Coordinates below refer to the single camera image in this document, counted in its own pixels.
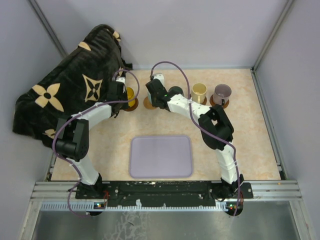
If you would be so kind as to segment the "yellow ceramic mug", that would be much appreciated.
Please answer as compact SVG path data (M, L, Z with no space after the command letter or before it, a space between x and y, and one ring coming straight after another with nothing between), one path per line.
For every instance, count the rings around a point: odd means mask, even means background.
M128 106L132 108L136 103L135 92L131 87L127 87L126 92L127 92L127 99L129 100Z

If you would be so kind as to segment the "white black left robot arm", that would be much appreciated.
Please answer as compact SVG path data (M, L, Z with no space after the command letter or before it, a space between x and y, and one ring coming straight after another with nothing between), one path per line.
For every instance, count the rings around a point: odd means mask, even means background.
M74 167L79 176L77 186L84 195L97 199L104 192L102 176L94 168L88 154L90 129L128 108L126 79L120 77L109 82L105 101L96 102L71 116L58 118L53 152Z

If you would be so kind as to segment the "light woven rattan coaster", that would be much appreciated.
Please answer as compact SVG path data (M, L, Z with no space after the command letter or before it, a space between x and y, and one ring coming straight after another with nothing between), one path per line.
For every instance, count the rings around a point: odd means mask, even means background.
M149 101L149 98L148 97L145 97L144 100L143 100L143 105L146 109L148 110L155 110L156 107L154 107L152 105L152 103Z

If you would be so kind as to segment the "purple ceramic mug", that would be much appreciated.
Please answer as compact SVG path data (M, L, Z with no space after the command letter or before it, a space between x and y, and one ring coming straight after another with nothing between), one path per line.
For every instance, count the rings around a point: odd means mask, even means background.
M215 87L212 100L215 104L224 106L232 94L232 89L226 84L219 84Z

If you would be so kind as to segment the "white mug blue handle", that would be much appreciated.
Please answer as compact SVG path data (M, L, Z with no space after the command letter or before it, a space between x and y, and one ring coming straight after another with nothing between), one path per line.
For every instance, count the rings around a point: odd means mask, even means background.
M148 98L149 103L151 104L152 99L151 99L151 94L150 94L149 90L147 90L147 98Z

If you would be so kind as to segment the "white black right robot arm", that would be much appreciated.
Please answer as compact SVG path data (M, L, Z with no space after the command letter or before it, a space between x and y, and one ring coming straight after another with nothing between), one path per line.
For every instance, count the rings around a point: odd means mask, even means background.
M240 198L244 178L236 160L234 128L223 107L202 105L174 90L167 91L156 77L152 77L146 87L153 107L185 116L200 129L204 143L215 151L218 159L222 198Z

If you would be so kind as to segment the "grey ceramic mug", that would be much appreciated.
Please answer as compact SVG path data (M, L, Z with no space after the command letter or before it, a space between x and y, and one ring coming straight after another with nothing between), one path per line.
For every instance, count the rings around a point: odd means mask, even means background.
M174 92L176 94L181 94L182 96L184 96L184 91L181 87L179 86L172 86L170 89L169 89L169 92Z

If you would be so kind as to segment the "cream ceramic mug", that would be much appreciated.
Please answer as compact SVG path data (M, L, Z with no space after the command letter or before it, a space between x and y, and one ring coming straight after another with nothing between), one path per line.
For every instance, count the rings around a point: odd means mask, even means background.
M207 94L207 86L203 83L196 83L192 86L191 89L191 97L201 96L206 97Z

